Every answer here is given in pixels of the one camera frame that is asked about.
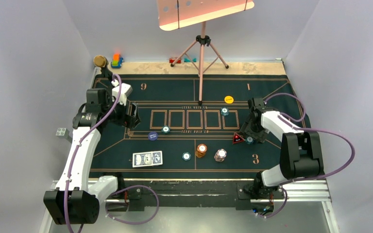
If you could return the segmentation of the yellow big blind button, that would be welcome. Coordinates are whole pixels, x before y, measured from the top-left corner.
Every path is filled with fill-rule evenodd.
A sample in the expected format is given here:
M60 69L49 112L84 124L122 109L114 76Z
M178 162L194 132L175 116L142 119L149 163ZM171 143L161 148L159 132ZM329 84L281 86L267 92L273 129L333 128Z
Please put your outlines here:
M227 103L227 104L232 104L232 103L234 103L234 98L232 96L226 96L224 98L224 102Z

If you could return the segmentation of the orange poker chip stack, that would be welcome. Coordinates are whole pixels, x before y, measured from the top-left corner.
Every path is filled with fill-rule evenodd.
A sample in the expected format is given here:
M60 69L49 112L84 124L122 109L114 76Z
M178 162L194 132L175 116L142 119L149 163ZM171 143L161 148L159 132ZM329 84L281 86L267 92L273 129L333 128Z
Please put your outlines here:
M205 156L206 152L207 152L207 146L205 144L199 144L196 147L195 156L198 158L202 158Z

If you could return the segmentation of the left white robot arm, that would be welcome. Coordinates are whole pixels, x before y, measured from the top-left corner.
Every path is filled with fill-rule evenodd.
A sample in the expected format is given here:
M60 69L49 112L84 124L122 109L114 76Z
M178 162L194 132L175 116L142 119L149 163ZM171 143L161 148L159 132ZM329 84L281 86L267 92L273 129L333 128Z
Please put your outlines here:
M64 171L53 190L46 191L43 202L57 225L93 224L100 205L109 197L118 199L125 194L125 185L118 175L101 176L88 185L94 152L101 133L108 123L134 128L139 122L137 105L127 114L129 84L112 89L93 88L86 92L73 119L72 143Z

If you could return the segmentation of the green poker chip stack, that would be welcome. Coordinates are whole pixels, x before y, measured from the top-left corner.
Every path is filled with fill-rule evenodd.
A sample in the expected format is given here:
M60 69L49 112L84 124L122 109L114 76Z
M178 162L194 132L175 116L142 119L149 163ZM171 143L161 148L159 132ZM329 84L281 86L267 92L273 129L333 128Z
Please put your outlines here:
M191 154L190 154L189 152L184 152L184 153L182 154L182 159L183 159L184 161L188 161L188 160L190 160L190 159L191 159Z

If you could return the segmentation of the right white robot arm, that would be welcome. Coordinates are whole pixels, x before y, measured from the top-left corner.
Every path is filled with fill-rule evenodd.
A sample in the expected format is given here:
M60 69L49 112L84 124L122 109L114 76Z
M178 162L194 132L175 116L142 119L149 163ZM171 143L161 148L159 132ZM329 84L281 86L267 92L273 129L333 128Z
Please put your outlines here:
M321 141L316 131L296 127L261 98L248 100L248 107L249 115L239 133L252 143L264 143L272 133L281 142L281 150L278 165L257 173L253 184L243 189L247 195L265 199L287 181L324 174Z

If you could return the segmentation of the blue small blind button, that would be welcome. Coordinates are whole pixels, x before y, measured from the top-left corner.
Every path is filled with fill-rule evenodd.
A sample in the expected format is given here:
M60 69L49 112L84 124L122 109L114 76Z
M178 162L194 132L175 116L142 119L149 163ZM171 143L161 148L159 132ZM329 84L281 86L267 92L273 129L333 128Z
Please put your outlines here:
M150 141L155 141L158 139L158 133L157 132L149 132L148 139Z

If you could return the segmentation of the red triangular dealer button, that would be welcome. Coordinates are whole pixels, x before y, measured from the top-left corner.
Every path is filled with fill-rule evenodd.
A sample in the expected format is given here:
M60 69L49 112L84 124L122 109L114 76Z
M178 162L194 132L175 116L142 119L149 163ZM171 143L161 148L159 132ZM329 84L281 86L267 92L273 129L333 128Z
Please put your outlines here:
M233 144L245 142L245 138L240 133L234 132Z

